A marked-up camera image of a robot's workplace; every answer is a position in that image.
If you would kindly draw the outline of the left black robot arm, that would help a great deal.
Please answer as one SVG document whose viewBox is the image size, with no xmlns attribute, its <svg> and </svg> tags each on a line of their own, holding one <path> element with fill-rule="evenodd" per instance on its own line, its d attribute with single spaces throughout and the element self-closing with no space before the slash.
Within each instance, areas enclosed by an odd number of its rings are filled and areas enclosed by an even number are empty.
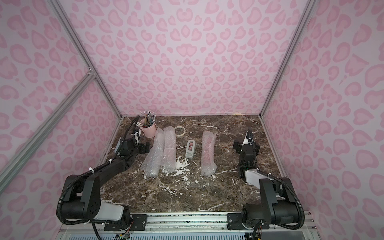
<svg viewBox="0 0 384 240">
<path fill-rule="evenodd" d="M 80 175 L 66 178 L 59 197 L 56 215 L 64 225 L 90 223 L 106 224 L 106 230 L 126 230 L 133 223 L 129 207 L 104 203 L 101 187 L 120 173 L 128 170 L 138 155 L 149 153 L 150 145 L 141 143 L 136 116 L 127 127 L 111 159 L 104 164 L 89 168 Z"/>
</svg>

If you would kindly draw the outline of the white tape dispenser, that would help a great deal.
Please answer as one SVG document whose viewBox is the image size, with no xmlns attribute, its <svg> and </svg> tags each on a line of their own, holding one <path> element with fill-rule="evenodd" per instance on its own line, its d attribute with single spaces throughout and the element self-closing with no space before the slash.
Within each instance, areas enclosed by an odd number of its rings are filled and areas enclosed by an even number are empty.
<svg viewBox="0 0 384 240">
<path fill-rule="evenodd" d="M 186 147 L 186 158 L 193 159 L 196 149 L 196 141 L 188 140 Z"/>
</svg>

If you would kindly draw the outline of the bubble wrap sheet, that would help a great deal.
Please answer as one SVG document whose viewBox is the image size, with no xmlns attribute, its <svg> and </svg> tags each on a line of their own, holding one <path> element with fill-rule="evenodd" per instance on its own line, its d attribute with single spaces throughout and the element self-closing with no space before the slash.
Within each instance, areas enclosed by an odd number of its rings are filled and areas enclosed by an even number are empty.
<svg viewBox="0 0 384 240">
<path fill-rule="evenodd" d="M 153 147 L 150 149 L 150 152 L 146 156 L 140 168 L 144 171 L 144 176 L 146 178 L 156 178 L 159 175 L 159 170 L 164 158 L 164 148 L 165 134 L 161 128 L 158 128 Z"/>
<path fill-rule="evenodd" d="M 165 127 L 165 148 L 163 159 L 163 173 L 173 173 L 176 169 L 176 132 L 173 127 Z"/>
<path fill-rule="evenodd" d="M 216 134 L 203 132 L 201 158 L 201 175 L 203 177 L 209 177 L 216 172 L 217 165 L 214 161 L 215 141 Z"/>
</svg>

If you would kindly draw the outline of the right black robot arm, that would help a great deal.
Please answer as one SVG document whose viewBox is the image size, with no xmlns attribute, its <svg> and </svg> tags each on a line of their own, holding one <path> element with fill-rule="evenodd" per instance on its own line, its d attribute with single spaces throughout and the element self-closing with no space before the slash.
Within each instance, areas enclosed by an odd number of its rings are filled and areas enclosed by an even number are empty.
<svg viewBox="0 0 384 240">
<path fill-rule="evenodd" d="M 234 141 L 233 149 L 240 155 L 239 178 L 260 190 L 260 203 L 245 204 L 239 214 L 227 214 L 228 230 L 249 229 L 260 235 L 270 225 L 300 229 L 305 223 L 305 210 L 292 182 L 260 170 L 257 162 L 260 145 L 251 129 L 243 141 Z"/>
</svg>

